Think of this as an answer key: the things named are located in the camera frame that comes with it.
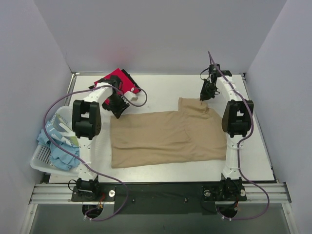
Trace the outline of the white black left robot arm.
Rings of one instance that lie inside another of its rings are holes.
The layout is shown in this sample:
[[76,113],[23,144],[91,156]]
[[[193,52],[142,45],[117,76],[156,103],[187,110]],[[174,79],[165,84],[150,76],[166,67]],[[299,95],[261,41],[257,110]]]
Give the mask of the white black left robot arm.
[[121,97],[122,80],[118,76],[102,79],[93,90],[82,100],[75,100],[72,105],[72,130],[79,145],[79,158],[83,160],[77,168],[78,178],[93,181],[97,174],[90,170],[95,157],[97,137],[102,129],[103,104],[109,100],[108,110],[119,118],[129,107],[129,103]]

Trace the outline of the beige t shirt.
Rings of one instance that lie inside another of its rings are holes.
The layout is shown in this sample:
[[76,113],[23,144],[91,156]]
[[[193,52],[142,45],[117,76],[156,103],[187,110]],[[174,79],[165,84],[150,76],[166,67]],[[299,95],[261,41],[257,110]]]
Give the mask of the beige t shirt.
[[221,116],[207,103],[179,98],[178,110],[111,118],[112,168],[224,160]]

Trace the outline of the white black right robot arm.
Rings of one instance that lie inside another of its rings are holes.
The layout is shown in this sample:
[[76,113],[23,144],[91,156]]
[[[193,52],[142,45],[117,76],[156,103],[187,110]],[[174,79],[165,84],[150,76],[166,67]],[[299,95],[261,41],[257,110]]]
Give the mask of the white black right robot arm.
[[239,180],[241,178],[239,154],[244,140],[249,138],[254,130],[254,103],[243,97],[233,83],[231,73],[222,72],[219,64],[210,64],[203,71],[208,72],[208,77],[203,79],[200,100],[210,100],[219,94],[226,100],[221,127],[226,134],[227,149],[221,177]]

